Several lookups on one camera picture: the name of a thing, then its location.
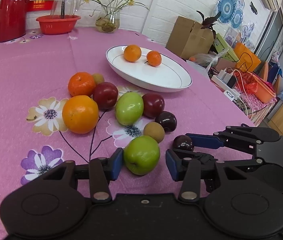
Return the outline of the small brown longan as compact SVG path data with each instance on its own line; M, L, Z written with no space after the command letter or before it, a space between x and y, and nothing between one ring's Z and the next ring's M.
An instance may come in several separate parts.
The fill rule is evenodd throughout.
M96 83L96 85L103 83L105 81L104 76L100 73L94 73L92 75L94 82Z

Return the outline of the orange plastic basket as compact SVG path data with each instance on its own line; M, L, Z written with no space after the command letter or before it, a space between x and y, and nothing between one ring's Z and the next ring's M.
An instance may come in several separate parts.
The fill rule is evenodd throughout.
M269 103L272 98L276 97L274 90L260 77L251 72L245 72L241 75L239 86L243 92L254 95L262 103Z

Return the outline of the mandarin orange on table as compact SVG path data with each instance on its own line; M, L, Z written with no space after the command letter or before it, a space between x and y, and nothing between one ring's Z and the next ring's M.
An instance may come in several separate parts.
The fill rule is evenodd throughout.
M71 96L86 95L91 96L96 83L91 74L78 72L74 74L68 82L68 91Z

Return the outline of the red plastic basket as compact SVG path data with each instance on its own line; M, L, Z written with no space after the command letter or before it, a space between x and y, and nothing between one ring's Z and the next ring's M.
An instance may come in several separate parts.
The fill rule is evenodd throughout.
M78 15L66 15L61 18L56 15L41 16L36 19L40 25L41 32L45 35L59 35L70 33L78 20Z

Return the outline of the orange paper bag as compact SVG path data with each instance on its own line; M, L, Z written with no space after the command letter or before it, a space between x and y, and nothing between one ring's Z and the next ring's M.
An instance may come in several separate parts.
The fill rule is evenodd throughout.
M253 72L261 63L261 60L240 42L236 44L234 52L238 57L235 67L242 72Z

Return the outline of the textured mandarin orange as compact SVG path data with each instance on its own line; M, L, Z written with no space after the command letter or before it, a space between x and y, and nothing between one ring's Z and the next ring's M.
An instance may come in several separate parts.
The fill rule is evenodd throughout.
M161 64L161 54L158 51L149 51L146 59L150 66L157 67Z

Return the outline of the white ceramic plate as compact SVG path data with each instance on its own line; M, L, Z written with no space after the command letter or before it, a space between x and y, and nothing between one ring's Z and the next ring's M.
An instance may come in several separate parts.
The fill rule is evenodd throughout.
M163 93L179 92L192 85L190 74L181 64L162 55L159 66L153 67L146 63L146 55L150 52L141 48L141 58L136 62L124 59L126 46L115 46L106 51L106 59L110 67L120 77L130 83L148 90Z

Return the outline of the dark cherry plum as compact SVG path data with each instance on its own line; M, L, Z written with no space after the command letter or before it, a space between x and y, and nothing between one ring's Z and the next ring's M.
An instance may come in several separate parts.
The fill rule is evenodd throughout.
M154 121L160 124L165 132L173 132L177 128L175 115L168 111L162 111Z

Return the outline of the red plum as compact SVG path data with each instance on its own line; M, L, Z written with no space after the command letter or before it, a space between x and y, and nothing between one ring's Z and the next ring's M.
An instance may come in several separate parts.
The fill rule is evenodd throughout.
M165 107L164 98L155 93L146 93L142 96L144 103L143 115L148 118L156 118Z
M93 100L100 110L113 108L118 99L118 89L110 82L99 83L93 91Z

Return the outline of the white plastic bag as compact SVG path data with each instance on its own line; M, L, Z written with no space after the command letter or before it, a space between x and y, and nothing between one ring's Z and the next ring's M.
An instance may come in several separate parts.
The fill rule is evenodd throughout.
M224 56L228 52L228 48L222 50L220 53L214 54L196 54L195 56L191 56L187 63L197 64L199 65L198 71L201 73L208 74L210 68L215 66L218 63L218 59Z

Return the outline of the green apple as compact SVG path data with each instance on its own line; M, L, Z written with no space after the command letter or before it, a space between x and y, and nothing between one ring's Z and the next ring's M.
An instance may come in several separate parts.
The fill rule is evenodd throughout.
M150 173L159 162L159 144L147 135L136 137L124 148L123 158L126 167L133 174L144 176Z
M142 116L143 110L142 96L136 92L127 92L117 101L116 119L123 126L133 125Z

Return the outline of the glass vase with plant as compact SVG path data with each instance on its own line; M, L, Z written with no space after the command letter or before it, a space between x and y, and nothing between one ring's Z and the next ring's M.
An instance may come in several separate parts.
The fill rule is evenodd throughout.
M83 0L80 5L91 2L96 3L97 7L90 14L90 17L95 15L97 9L100 9L95 21L97 31L108 34L114 33L119 29L120 13L123 9L141 7L149 10L148 6L142 2L137 2L136 0Z

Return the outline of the red thermos jug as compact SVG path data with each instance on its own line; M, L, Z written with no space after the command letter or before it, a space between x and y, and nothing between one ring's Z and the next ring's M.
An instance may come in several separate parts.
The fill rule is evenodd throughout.
M0 0L0 43L26 34L26 13L29 1Z

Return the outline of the blue white wall plates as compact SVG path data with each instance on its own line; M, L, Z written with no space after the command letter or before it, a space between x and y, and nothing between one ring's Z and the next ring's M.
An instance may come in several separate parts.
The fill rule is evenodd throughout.
M247 44L255 29L255 22L248 21L245 12L244 0L218 0L212 12L212 16L220 14L218 26L224 28L221 36L233 48L238 42Z

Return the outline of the white power strip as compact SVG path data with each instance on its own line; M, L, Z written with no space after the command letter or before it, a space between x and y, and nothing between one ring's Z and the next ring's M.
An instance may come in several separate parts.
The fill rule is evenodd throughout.
M221 70L218 75L213 75L211 81L231 100L239 99L240 93L234 89L236 78L234 74Z

